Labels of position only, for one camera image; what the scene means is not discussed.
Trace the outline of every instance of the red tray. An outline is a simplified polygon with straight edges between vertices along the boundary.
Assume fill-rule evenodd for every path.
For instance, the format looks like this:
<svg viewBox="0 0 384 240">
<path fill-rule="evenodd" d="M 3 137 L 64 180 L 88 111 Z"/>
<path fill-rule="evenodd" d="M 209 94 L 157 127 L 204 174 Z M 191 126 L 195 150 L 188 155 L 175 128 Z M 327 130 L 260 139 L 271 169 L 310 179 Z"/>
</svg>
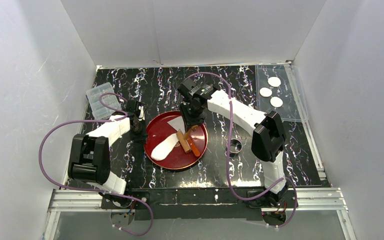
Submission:
<svg viewBox="0 0 384 240">
<path fill-rule="evenodd" d="M 190 138 L 201 153 L 200 156 L 195 156 L 192 152 L 185 153 L 180 143 L 177 143 L 164 160 L 156 161 L 152 159 L 152 150 L 154 150 L 154 148 L 168 136 L 177 132 L 167 122 L 179 116 L 181 116 L 179 111 L 165 112 L 155 117 L 146 127 L 148 139 L 143 146 L 145 153 L 154 164 L 165 169 L 179 170 L 187 168 L 196 163 L 204 155 L 205 150 L 207 149 L 207 129 L 205 125 L 201 125 L 195 131 L 190 133 Z"/>
</svg>

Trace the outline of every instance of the white backdrop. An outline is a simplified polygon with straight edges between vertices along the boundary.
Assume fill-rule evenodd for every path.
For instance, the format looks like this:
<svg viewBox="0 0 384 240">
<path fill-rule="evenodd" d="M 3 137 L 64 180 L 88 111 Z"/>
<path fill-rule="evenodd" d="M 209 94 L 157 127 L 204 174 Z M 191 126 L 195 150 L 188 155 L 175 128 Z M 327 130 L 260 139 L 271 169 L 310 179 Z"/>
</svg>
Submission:
<svg viewBox="0 0 384 240">
<path fill-rule="evenodd" d="M 61 0 L 96 65 L 295 58 L 326 0 Z"/>
<path fill-rule="evenodd" d="M 0 240 L 39 240 L 54 185 L 39 144 L 62 122 L 81 119 L 94 63 L 59 1 L 0 1 Z M 45 167 L 66 172 L 78 125 L 51 135 Z"/>
<path fill-rule="evenodd" d="M 357 239 L 384 239 L 384 0 L 328 0 L 294 63 Z"/>
</svg>

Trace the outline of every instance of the transparent plastic box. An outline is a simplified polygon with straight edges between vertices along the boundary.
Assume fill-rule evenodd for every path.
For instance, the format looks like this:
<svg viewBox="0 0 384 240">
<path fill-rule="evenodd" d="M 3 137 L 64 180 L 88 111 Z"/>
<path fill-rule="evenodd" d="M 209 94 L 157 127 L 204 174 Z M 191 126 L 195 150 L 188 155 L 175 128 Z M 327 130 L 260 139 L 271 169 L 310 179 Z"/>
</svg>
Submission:
<svg viewBox="0 0 384 240">
<path fill-rule="evenodd" d="M 111 114 L 115 112 L 114 110 L 104 107 L 99 102 L 99 97 L 105 93 L 114 93 L 113 86 L 109 82 L 86 91 L 86 98 L 89 101 L 90 107 L 92 108 L 92 115 L 96 120 L 109 119 Z M 110 107 L 121 109 L 121 104 L 117 97 L 114 95 L 105 95 L 102 97 L 102 101 Z"/>
<path fill-rule="evenodd" d="M 279 87 L 272 87 L 268 83 L 270 77 L 278 77 Z M 257 65 L 256 66 L 257 109 L 266 113 L 276 111 L 283 121 L 307 122 L 307 107 L 301 78 L 296 66 Z M 269 88 L 271 96 L 260 95 L 261 88 Z M 272 97 L 279 97 L 283 101 L 281 107 L 270 104 Z"/>
</svg>

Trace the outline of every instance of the marble tabletop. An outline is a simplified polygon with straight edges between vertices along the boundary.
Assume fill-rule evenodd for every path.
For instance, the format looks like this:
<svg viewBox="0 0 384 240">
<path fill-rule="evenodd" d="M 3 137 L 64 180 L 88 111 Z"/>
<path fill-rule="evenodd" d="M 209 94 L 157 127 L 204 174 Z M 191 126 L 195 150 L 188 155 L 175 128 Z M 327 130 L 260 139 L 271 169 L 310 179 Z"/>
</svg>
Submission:
<svg viewBox="0 0 384 240">
<path fill-rule="evenodd" d="M 197 72 L 212 72 L 223 76 L 231 83 L 236 99 L 257 108 L 255 66 L 206 66 L 206 67 L 161 67 L 102 69 L 97 72 L 94 86 L 110 82 L 114 92 L 125 98 L 145 102 L 148 107 L 145 118 L 149 122 L 157 115 L 177 111 L 182 96 L 176 91 L 179 84 Z M 211 76 L 198 75 L 195 81 L 225 86 Z M 89 106 L 85 119 L 93 119 Z M 184 170 L 167 170 L 153 164 L 145 155 L 143 145 L 130 141 L 125 134 L 111 146 L 111 170 L 130 183 L 134 189 L 155 188 L 223 188 L 227 187 L 226 155 L 229 120 L 207 112 L 205 124 L 208 131 L 208 146 L 204 156 Z M 100 124 L 85 124 L 83 132 L 96 129 Z M 321 184 L 303 124 L 284 121 L 288 132 L 283 155 L 283 167 L 287 176 L 297 186 Z M 259 187 L 264 185 L 264 173 L 260 163 L 251 152 L 252 137 L 241 127 L 234 126 L 233 137 L 241 139 L 243 149 L 229 162 L 231 182 L 236 187 Z M 69 179 L 72 187 L 92 186 Z"/>
</svg>

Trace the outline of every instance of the white disc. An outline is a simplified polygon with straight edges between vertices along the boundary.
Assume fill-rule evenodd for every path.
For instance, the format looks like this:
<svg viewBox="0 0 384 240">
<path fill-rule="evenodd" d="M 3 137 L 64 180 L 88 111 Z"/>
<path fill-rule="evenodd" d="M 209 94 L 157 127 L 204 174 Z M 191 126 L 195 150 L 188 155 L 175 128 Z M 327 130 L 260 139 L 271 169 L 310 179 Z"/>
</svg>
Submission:
<svg viewBox="0 0 384 240">
<path fill-rule="evenodd" d="M 267 87 L 262 87 L 260 90 L 259 90 L 259 94 L 263 97 L 270 97 L 272 95 L 272 90 L 270 90 L 269 88 Z"/>
<path fill-rule="evenodd" d="M 268 84 L 270 84 L 270 86 L 272 87 L 277 88 L 281 85 L 281 80 L 276 76 L 272 76 L 268 78 Z"/>
<path fill-rule="evenodd" d="M 270 99 L 270 103 L 273 107 L 280 108 L 284 104 L 284 101 L 277 96 L 274 96 Z"/>
</svg>

